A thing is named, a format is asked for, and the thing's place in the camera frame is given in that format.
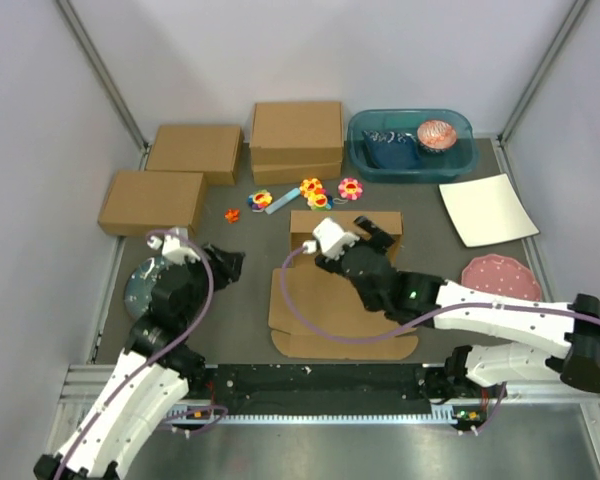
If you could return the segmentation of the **light blue tube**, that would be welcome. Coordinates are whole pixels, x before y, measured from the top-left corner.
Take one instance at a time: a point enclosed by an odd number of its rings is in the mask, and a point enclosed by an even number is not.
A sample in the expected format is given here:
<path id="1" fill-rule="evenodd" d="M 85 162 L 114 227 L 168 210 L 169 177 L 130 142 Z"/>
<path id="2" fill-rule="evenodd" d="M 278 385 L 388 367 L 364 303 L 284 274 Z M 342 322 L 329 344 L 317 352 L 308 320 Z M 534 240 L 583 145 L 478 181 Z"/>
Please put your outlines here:
<path id="1" fill-rule="evenodd" d="M 265 208 L 265 212 L 268 215 L 271 215 L 271 214 L 275 213 L 276 211 L 280 210 L 285 205 L 287 205 L 290 202 L 292 202 L 293 200 L 295 200 L 296 198 L 298 198 L 300 195 L 301 195 L 301 190 L 298 187 L 291 189 L 288 192 L 286 192 L 284 195 L 282 195 L 281 197 L 274 200 L 269 206 L 267 206 Z"/>

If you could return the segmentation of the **brown cardboard box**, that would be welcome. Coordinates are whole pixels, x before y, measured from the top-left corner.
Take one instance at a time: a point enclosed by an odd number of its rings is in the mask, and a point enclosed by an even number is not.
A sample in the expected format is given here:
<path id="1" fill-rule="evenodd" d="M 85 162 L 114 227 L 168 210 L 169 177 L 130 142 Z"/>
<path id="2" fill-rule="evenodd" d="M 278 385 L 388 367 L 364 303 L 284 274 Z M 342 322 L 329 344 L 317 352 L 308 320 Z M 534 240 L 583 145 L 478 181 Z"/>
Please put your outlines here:
<path id="1" fill-rule="evenodd" d="M 393 238 L 388 257 L 395 260 L 403 236 L 403 217 L 395 211 L 293 210 L 290 212 L 290 249 L 295 250 L 310 240 L 314 228 L 327 217 L 346 230 L 367 236 L 354 225 L 359 216 L 366 216 Z M 338 343 L 311 332 L 288 308 L 280 284 L 281 274 L 285 275 L 290 298 L 297 310 L 330 335 L 371 337 L 394 330 L 398 325 L 380 312 L 366 311 L 356 290 L 346 279 L 319 269 L 313 256 L 300 255 L 288 269 L 276 268 L 272 273 L 268 325 L 275 347 L 284 356 L 303 360 L 397 362 L 416 350 L 419 339 L 414 329 L 377 343 L 356 345 Z"/>

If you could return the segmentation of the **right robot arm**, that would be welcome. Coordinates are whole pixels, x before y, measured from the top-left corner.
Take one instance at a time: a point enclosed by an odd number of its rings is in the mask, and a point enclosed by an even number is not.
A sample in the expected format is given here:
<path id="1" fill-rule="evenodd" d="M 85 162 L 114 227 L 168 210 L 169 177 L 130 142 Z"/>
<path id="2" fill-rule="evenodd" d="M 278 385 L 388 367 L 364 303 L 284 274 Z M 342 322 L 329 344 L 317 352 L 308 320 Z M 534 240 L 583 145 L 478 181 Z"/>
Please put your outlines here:
<path id="1" fill-rule="evenodd" d="M 499 338 L 502 345 L 461 346 L 445 362 L 449 388 L 467 396 L 511 381 L 553 381 L 600 394 L 600 300 L 522 300 L 465 287 L 439 276 L 396 269 L 387 254 L 394 241 L 365 216 L 359 236 L 331 218 L 304 246 L 316 265 L 347 279 L 364 308 L 407 328 L 462 330 Z"/>

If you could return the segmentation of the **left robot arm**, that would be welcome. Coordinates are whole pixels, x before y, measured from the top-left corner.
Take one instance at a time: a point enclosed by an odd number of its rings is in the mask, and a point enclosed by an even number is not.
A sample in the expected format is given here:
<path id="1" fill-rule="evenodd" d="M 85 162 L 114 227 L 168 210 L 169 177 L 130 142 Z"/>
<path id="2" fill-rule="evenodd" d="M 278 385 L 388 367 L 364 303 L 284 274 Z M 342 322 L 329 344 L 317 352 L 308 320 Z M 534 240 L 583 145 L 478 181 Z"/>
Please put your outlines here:
<path id="1" fill-rule="evenodd" d="M 206 387 L 205 360 L 186 341 L 214 293 L 239 280 L 245 255 L 172 235 L 150 244 L 157 255 L 127 282 L 125 302 L 138 317 L 113 372 L 70 438 L 39 457 L 38 479 L 124 478 L 171 408 Z"/>

